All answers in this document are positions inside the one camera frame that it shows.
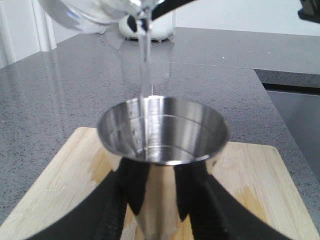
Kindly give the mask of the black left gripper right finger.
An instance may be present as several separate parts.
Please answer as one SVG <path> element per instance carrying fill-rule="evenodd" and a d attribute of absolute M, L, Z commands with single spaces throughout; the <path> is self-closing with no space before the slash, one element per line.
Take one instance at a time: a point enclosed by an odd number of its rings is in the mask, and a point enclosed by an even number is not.
<path fill-rule="evenodd" d="M 177 209 L 195 240 L 286 240 L 240 204 L 209 174 L 204 162 L 174 168 Z"/>

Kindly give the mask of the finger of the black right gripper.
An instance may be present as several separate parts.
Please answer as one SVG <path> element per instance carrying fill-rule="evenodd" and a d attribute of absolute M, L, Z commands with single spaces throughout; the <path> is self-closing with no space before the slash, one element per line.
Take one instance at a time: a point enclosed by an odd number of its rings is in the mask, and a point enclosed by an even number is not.
<path fill-rule="evenodd" d="M 297 12 L 299 18 L 313 23 L 320 22 L 320 0 L 300 0 L 302 8 Z"/>
<path fill-rule="evenodd" d="M 154 21 L 161 16 L 193 1 L 194 0 L 164 0 L 151 11 L 151 20 Z M 133 16 L 130 15 L 127 18 L 126 23 L 133 32 L 138 30 L 136 20 Z"/>

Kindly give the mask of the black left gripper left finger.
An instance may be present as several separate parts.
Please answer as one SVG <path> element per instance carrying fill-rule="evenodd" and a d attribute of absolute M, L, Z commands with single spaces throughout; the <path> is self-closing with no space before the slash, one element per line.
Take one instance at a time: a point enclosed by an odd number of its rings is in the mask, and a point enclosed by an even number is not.
<path fill-rule="evenodd" d="M 122 158 L 81 203 L 30 239 L 119 240 L 127 207 L 141 212 L 149 172 L 149 164 Z"/>

